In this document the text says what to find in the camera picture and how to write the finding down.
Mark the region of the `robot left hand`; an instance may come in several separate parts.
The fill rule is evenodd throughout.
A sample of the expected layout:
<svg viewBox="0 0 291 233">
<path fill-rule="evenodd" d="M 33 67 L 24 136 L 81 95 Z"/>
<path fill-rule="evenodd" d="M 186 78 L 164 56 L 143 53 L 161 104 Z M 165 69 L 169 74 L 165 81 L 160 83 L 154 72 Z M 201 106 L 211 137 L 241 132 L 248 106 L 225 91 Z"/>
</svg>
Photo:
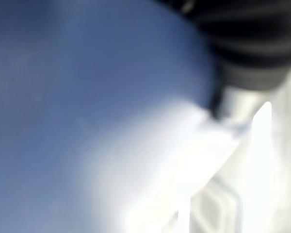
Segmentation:
<svg viewBox="0 0 291 233">
<path fill-rule="evenodd" d="M 251 121 L 291 70 L 291 0 L 165 0 L 196 26 L 218 62 L 213 116 Z"/>
</svg>

